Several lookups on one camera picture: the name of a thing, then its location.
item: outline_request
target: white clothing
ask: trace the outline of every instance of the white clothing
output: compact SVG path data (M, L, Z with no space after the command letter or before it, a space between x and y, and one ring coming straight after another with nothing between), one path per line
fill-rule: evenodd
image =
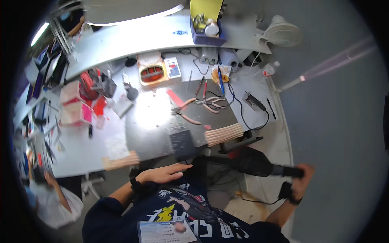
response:
M58 229L76 221L81 216L84 204L68 189L60 187L72 210L71 213L60 203L60 198L53 187L37 185L33 180L30 180L29 187L38 198L38 217L51 228Z

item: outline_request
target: hand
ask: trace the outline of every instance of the hand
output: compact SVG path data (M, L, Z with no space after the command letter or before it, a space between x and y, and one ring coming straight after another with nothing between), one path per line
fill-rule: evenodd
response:
M27 152L27 161L28 161L29 168L32 168L32 158L33 158L32 150L29 150Z
M193 165L191 164L186 165L177 163L161 168L145 170L136 177L136 180L142 184L148 181L165 184L173 180L177 180L182 176L181 171L192 168L192 166Z
M292 179L293 197L296 200L300 200L303 197L305 189L307 189L307 186L315 173L315 168L308 164L298 164L296 168L302 169L304 171L303 178L294 177Z
M54 177L48 171L45 171L45 179L49 185L51 185L53 187L58 186L58 182L54 179Z

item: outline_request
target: pink box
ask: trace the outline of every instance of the pink box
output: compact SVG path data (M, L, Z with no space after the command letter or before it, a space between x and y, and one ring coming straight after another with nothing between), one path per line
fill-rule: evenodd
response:
M75 102L63 107L60 115L61 126L81 126L92 123L92 108L82 102Z
M61 89L60 105L66 106L71 103L86 101L85 95L80 93L81 83L77 81L70 82Z

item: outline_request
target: pink-handled pliers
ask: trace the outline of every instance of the pink-handled pliers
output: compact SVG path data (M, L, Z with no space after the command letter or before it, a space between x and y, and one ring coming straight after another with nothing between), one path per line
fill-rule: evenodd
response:
M224 100L225 101L226 99L222 99L222 98L213 96L211 98L208 98L208 99L205 99L205 100L202 100L202 101L197 101L197 102L195 102L195 104L197 104L197 105L202 104L210 112L212 112L212 113L219 113L217 110L214 110L214 109L210 108L208 105L213 105L214 107L219 108L219 109L226 108L227 106L220 106L220 105L216 104L216 102L218 102L220 100Z

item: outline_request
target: fluorescent light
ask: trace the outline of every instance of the fluorescent light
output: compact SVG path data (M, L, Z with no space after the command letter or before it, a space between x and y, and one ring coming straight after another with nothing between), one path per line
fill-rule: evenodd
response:
M43 31L45 31L45 29L48 26L49 26L49 23L47 23L47 22L42 25L42 27L39 29L38 33L35 35L34 39L32 40L31 46L33 46L35 44L35 42L37 42L39 37L43 34Z

